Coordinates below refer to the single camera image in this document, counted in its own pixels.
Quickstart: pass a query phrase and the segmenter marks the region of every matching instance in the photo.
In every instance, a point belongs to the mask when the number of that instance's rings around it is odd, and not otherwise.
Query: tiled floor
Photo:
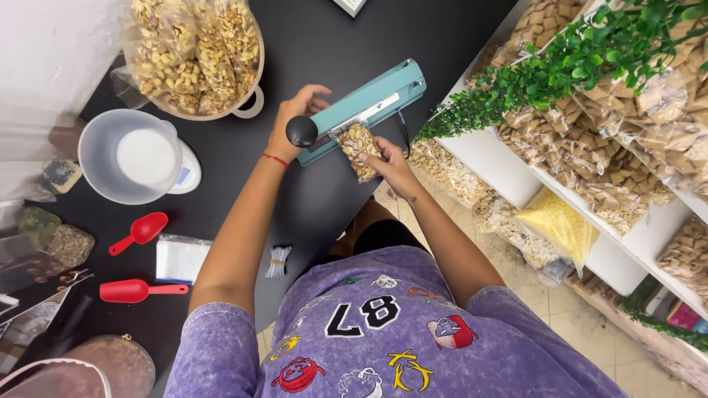
[[[703,397],[655,364],[640,343],[606,320],[571,288],[565,285],[548,288],[541,284],[534,271],[516,254],[515,247],[495,234],[476,232],[471,213],[465,206],[427,181],[426,176],[419,178],[457,225],[490,258],[507,286],[558,335],[604,370],[630,397]],[[408,203],[396,198],[388,184],[384,182],[375,197],[423,244],[428,245]],[[272,337],[273,325],[258,335],[261,361],[271,350]]]

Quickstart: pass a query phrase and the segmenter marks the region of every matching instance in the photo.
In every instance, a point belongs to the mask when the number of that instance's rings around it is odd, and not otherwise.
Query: person
[[[417,181],[401,148],[363,156],[408,202],[432,256],[373,200],[332,252],[285,293],[258,364],[253,291],[278,185],[299,153],[296,115],[323,86],[280,105],[273,132],[192,291],[165,397],[626,397],[508,288]]]

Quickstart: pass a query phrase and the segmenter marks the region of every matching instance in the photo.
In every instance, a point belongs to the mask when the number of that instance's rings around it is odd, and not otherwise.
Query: black countertop
[[[265,41],[265,70],[260,85],[265,106],[250,120],[228,116],[212,122],[181,120],[157,110],[142,110],[172,122],[179,137],[195,152],[203,178],[201,185],[184,195],[165,195],[148,205],[126,206],[95,193],[85,179],[56,203],[41,206],[64,222],[75,224],[96,237],[87,266],[96,274],[76,289],[98,296],[98,284],[128,278],[154,279],[155,243],[134,244],[119,256],[108,247],[127,236],[130,223],[156,211],[168,214],[164,232],[200,239],[214,239],[268,141],[278,104],[292,98],[308,83],[329,87],[334,102],[406,58],[423,70],[425,95],[403,110],[417,133],[443,100],[484,43],[506,17],[515,0],[369,0],[351,18],[332,0],[251,0],[253,14]],[[81,116],[90,120],[99,113],[124,108],[104,78]],[[403,146],[398,118],[372,129]],[[278,304],[295,276],[321,258],[352,220],[380,179],[357,184],[343,153],[328,154],[301,167],[293,164],[285,174],[256,284],[256,330],[275,320]],[[269,249],[291,244],[287,278],[265,279]],[[151,296],[135,305],[96,300],[77,333],[83,341],[100,334],[129,333],[152,356],[164,384],[179,345],[187,316],[189,295]],[[62,308],[61,317],[70,312]],[[160,386],[151,396],[160,397]]]

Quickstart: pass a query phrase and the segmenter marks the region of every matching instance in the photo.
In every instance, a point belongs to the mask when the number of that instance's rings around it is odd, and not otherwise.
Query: purple t-shirt
[[[313,268],[287,291],[273,350],[236,305],[184,324],[165,397],[626,397],[509,289],[462,309],[437,264],[409,246]]]

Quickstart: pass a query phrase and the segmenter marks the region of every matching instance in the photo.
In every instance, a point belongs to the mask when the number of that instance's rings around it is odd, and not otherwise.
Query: red string bracelet
[[[285,166],[285,170],[287,170],[287,168],[290,167],[290,165],[287,164],[287,163],[286,163],[284,160],[282,160],[281,158],[279,158],[279,157],[272,157],[271,155],[266,154],[265,152],[261,154],[261,157],[267,157],[267,158],[269,158],[269,159],[273,159],[273,160],[279,161],[283,166]]]

